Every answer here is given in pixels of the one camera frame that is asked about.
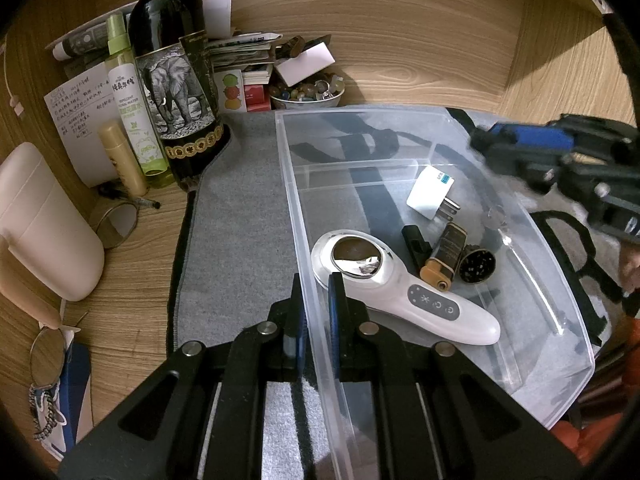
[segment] human hand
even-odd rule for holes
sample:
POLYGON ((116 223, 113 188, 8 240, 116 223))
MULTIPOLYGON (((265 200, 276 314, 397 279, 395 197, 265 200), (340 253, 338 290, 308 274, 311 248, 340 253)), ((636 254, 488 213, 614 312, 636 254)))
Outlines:
POLYGON ((618 276, 620 285, 627 292, 640 288, 640 244, 620 242, 618 276))

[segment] green spray cap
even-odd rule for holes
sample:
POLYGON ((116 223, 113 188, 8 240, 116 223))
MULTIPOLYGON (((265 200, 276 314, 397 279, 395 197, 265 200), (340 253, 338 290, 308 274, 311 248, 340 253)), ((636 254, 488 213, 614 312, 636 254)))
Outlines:
POLYGON ((109 38, 109 54, 125 50, 131 46, 127 29, 124 26, 124 17, 121 13, 112 14, 107 18, 107 37, 109 38))

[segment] paper note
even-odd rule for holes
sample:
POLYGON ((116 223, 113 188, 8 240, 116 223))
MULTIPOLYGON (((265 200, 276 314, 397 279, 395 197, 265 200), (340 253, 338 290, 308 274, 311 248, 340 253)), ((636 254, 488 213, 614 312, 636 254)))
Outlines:
POLYGON ((214 72, 213 81, 218 89, 218 108, 223 114, 245 112, 244 83, 240 70, 214 72))
POLYGON ((88 187, 118 177, 98 138, 98 127, 120 119, 104 63, 44 96, 76 173, 88 187))
POLYGON ((202 0, 202 10, 210 40, 231 38, 231 0, 202 0))

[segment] fruit picture card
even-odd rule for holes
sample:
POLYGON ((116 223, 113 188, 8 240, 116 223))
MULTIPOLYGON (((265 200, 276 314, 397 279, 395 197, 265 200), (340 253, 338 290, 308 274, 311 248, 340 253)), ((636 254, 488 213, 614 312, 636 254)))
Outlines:
POLYGON ((244 84, 241 70, 222 70, 214 72, 213 81, 218 89, 220 113, 229 114, 246 111, 244 84))

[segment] white bowl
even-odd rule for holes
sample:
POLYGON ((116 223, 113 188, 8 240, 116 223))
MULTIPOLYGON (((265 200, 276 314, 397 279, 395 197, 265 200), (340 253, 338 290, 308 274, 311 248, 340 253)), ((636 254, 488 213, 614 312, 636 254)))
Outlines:
POLYGON ((273 107, 278 110, 314 110, 315 108, 335 108, 340 102, 342 94, 344 94, 344 90, 338 95, 322 101, 285 101, 284 99, 271 96, 271 102, 273 103, 273 107))

